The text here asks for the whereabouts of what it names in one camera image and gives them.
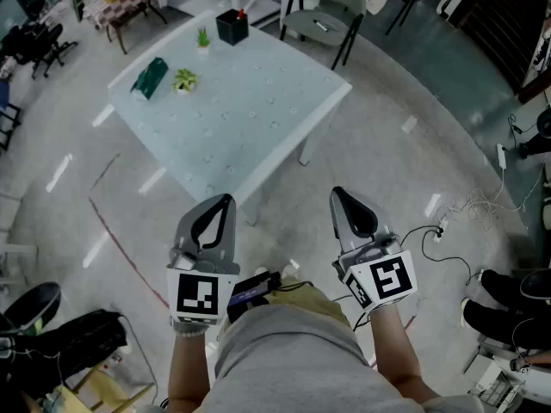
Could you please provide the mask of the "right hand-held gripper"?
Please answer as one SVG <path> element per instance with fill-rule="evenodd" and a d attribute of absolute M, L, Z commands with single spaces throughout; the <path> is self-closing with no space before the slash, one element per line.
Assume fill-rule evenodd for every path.
<path fill-rule="evenodd" d="M 395 305 L 418 290 L 411 252 L 402 249 L 381 207 L 365 195 L 335 187 L 330 209 L 341 248 L 332 266 L 364 312 Z"/>

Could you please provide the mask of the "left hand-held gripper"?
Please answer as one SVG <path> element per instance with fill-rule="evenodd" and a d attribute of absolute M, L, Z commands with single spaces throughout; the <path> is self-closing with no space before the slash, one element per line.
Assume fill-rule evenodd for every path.
<path fill-rule="evenodd" d="M 166 269 L 171 320 L 178 324 L 220 324 L 238 282 L 233 261 L 236 204 L 217 195 L 197 204 L 176 228 L 176 246 Z"/>

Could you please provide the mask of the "black cube box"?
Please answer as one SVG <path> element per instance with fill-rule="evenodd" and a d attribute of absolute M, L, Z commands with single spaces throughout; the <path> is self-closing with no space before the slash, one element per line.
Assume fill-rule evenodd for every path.
<path fill-rule="evenodd" d="M 216 26 L 219 38 L 225 43 L 235 46 L 249 36 L 249 22 L 247 14 L 237 19 L 239 10 L 229 9 L 216 17 Z"/>

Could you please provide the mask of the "person's right forearm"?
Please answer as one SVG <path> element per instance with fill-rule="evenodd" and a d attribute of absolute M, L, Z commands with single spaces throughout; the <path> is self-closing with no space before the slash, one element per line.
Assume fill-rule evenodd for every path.
<path fill-rule="evenodd" d="M 402 324 L 396 305 L 371 312 L 376 364 L 379 373 L 404 398 L 424 404 L 439 395 L 421 376 L 418 357 Z"/>

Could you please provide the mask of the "black waist device box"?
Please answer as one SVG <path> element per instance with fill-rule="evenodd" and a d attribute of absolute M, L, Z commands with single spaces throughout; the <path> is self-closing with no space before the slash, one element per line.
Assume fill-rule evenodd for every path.
<path fill-rule="evenodd" d="M 226 312 L 229 322 L 236 322 L 248 310 L 267 305 L 267 296 L 281 285 L 279 272 L 262 272 L 235 285 Z"/>

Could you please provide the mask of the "person's khaki trousers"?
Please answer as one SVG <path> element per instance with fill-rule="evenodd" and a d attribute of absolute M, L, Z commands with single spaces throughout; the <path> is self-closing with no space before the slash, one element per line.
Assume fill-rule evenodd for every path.
<path fill-rule="evenodd" d="M 310 282 L 294 276 L 282 278 L 281 286 L 265 295 L 265 298 L 273 305 L 292 305 L 305 311 L 331 317 L 350 328 L 348 318 L 344 315 L 339 303 L 328 299 Z"/>

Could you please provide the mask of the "white knit wrist band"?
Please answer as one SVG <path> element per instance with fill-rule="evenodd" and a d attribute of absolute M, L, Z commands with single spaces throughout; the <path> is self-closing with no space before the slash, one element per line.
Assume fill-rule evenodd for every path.
<path fill-rule="evenodd" d="M 181 338 L 203 336 L 208 330 L 207 324 L 184 323 L 176 321 L 174 318 L 170 320 L 170 325 L 175 334 Z"/>

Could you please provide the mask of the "person's grey shirt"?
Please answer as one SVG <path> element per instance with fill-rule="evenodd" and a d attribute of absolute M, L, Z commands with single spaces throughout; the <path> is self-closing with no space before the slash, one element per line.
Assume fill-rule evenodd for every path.
<path fill-rule="evenodd" d="M 201 413 L 484 413 L 469 395 L 417 403 L 372 369 L 351 328 L 291 305 L 247 311 L 220 337 Z"/>

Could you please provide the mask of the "small broad-leaf potted plant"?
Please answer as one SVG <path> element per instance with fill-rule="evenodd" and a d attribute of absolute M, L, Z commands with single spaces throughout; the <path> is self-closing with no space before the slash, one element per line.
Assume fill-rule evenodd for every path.
<path fill-rule="evenodd" d="M 177 93 L 190 94 L 195 90 L 198 83 L 199 77 L 194 72 L 188 69 L 178 69 L 174 76 L 172 89 Z"/>

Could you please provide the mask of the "black bag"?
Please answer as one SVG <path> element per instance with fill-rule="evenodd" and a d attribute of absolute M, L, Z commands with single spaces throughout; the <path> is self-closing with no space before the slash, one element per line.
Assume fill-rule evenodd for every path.
<path fill-rule="evenodd" d="M 106 360 L 127 344 L 121 314 L 87 313 L 37 336 L 4 336 L 0 345 L 0 395 L 21 390 L 42 398 L 72 375 Z"/>

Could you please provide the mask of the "dark green tissue packet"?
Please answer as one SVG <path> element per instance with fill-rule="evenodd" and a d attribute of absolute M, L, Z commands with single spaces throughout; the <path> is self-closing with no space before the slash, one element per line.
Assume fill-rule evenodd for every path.
<path fill-rule="evenodd" d="M 130 93 L 139 99 L 150 100 L 167 71 L 168 65 L 166 62 L 162 58 L 154 58 L 139 74 Z"/>

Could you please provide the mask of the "black round helmet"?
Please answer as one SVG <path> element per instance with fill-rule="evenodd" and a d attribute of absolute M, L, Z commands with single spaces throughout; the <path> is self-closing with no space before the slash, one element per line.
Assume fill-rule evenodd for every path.
<path fill-rule="evenodd" d="M 61 300 L 61 287 L 56 282 L 44 282 L 33 287 L 3 313 L 10 331 L 35 333 L 44 328 L 56 315 Z"/>
<path fill-rule="evenodd" d="M 549 300 L 551 305 L 551 268 L 538 269 L 525 276 L 520 293 L 529 299 Z"/>

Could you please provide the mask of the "light wooden chair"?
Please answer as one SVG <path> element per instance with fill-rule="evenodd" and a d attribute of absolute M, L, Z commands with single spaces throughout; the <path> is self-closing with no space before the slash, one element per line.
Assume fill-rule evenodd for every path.
<path fill-rule="evenodd" d="M 58 386 L 53 395 L 51 413 L 98 413 L 102 407 L 110 408 L 110 413 L 127 413 L 155 386 L 153 383 L 147 384 L 129 396 L 102 367 L 103 364 L 92 367 L 73 388 Z M 85 387 L 90 388 L 96 396 L 96 402 L 91 406 L 78 397 L 78 393 Z"/>

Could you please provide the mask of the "blue cloth table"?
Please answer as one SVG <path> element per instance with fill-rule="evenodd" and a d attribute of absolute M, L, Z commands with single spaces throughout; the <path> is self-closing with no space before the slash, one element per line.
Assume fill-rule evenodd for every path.
<path fill-rule="evenodd" d="M 21 125 L 21 109 L 9 101 L 9 82 L 0 79 L 0 150 L 7 151 L 10 140 Z"/>

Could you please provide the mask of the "black office chair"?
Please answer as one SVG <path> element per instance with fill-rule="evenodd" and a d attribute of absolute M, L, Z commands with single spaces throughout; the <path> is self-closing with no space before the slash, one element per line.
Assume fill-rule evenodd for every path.
<path fill-rule="evenodd" d="M 60 42 L 63 25 L 56 24 L 52 28 L 44 23 L 33 26 L 14 26 L 0 41 L 0 57 L 11 57 L 17 64 L 33 64 L 31 78 L 41 64 L 46 66 L 43 77 L 49 78 L 49 70 L 54 62 L 61 67 L 65 65 L 62 55 L 78 45 L 77 41 Z"/>

